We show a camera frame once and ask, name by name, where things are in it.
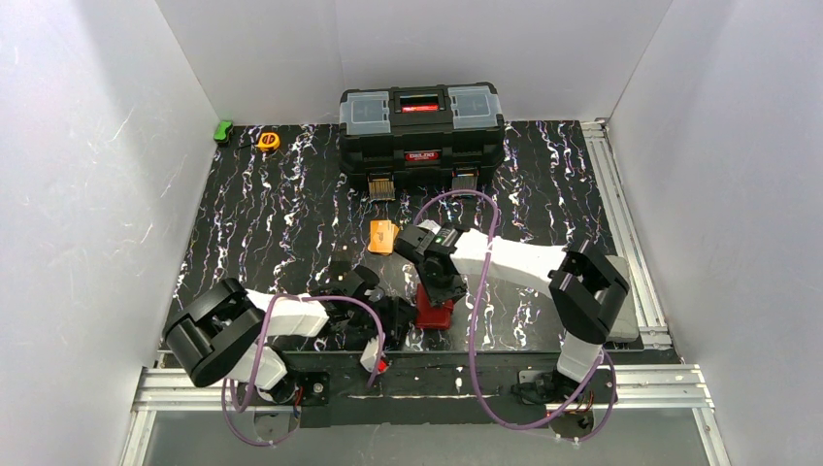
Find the red leather card holder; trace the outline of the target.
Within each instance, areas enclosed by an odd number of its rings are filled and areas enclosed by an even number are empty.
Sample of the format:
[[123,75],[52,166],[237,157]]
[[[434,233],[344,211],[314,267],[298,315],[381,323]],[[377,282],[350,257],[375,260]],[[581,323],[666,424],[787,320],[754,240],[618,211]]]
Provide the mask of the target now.
[[416,289],[415,306],[417,315],[414,326],[418,329],[448,330],[454,310],[454,301],[447,300],[442,305],[430,303],[424,286],[419,283]]

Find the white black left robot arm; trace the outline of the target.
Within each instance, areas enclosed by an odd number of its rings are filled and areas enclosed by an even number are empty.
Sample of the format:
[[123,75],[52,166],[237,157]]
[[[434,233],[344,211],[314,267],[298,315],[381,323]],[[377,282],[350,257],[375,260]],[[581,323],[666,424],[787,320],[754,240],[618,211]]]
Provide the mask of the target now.
[[387,367],[384,352],[401,346],[416,316],[414,305],[385,294],[377,274],[357,266],[300,295],[265,294],[224,279],[169,317],[162,339],[198,387],[227,379],[272,389],[287,366],[269,339],[339,341],[359,351],[375,377]]

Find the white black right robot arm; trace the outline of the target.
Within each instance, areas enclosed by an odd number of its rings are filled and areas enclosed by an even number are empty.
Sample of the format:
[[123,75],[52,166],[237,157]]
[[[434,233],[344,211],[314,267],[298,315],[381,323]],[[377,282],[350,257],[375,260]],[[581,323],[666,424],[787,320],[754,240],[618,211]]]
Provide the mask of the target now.
[[591,370],[630,295],[624,275],[588,240],[538,246],[447,223],[402,230],[394,250],[415,268],[428,304],[456,304],[465,277],[485,276],[549,297],[566,331],[556,371],[581,382]]

